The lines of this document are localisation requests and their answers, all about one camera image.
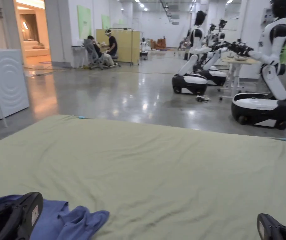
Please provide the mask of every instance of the beige sofa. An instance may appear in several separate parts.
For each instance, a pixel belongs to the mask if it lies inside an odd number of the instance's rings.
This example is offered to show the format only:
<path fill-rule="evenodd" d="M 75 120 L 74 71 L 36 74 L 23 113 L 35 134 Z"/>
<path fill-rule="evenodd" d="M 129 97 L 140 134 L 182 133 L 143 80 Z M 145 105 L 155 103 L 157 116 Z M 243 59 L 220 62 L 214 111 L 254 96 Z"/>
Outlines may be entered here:
<path fill-rule="evenodd" d="M 24 41 L 23 44 L 26 57 L 50 55 L 49 49 L 33 49 L 34 46 L 38 45 L 38 41 Z"/>

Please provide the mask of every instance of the blue shirt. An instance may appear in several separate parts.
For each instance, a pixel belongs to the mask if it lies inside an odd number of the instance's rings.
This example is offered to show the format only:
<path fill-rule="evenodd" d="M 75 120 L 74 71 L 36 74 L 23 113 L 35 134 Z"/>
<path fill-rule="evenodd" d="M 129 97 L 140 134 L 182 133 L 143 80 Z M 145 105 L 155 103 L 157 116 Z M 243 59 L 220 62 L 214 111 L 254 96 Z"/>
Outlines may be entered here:
<path fill-rule="evenodd" d="M 20 198 L 11 195 L 0 198 L 0 205 Z M 31 240 L 88 240 L 107 222 L 109 212 L 90 211 L 78 206 L 68 210 L 68 202 L 43 200 L 43 210 L 32 232 Z"/>

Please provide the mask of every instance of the label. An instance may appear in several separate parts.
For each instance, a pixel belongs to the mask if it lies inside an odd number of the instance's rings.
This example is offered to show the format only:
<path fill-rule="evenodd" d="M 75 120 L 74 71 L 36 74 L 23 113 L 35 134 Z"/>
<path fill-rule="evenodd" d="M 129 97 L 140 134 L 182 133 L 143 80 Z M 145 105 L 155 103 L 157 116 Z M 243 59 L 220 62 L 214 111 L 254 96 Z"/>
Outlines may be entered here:
<path fill-rule="evenodd" d="M 261 237 L 262 237 L 262 239 L 264 239 L 265 229 L 264 229 L 263 224 L 261 223 L 261 221 L 260 221 L 259 225 L 260 225 L 259 230 L 260 230 Z"/>
<path fill-rule="evenodd" d="M 37 220 L 38 216 L 39 216 L 39 207 L 37 205 L 32 212 L 32 226 L 35 224 L 35 221 Z"/>

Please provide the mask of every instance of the wooden partition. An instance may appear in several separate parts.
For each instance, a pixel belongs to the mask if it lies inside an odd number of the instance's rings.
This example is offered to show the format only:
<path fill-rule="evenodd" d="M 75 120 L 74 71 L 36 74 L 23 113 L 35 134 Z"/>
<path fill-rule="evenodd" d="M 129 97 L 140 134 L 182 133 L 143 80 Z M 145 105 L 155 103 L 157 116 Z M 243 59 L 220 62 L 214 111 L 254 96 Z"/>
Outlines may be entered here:
<path fill-rule="evenodd" d="M 123 29 L 111 29 L 117 41 L 118 62 L 139 64 L 140 32 Z M 104 29 L 96 29 L 96 41 L 108 45 L 108 37 Z"/>

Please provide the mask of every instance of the white washing machine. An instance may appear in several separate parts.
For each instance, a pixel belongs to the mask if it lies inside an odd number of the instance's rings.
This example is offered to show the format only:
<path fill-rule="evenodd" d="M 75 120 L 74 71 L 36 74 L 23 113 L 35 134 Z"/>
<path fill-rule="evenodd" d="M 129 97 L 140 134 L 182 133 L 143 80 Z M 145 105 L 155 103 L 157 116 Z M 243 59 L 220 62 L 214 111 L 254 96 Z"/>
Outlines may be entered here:
<path fill-rule="evenodd" d="M 0 49 L 0 104 L 5 117 L 29 107 L 21 50 Z"/>

